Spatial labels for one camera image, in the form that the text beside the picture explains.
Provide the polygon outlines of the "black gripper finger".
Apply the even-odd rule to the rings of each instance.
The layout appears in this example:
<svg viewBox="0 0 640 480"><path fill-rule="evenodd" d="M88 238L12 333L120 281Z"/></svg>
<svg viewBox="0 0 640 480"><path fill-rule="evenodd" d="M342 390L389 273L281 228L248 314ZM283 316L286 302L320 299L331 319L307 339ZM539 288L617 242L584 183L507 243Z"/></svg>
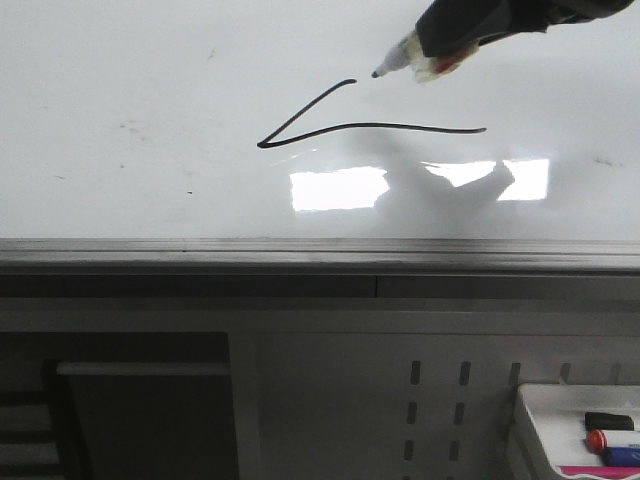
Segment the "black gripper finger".
<svg viewBox="0 0 640 480"><path fill-rule="evenodd" d="M604 19L631 4L631 0L436 0L417 20L415 32L424 56L434 58L515 34Z"/></svg>

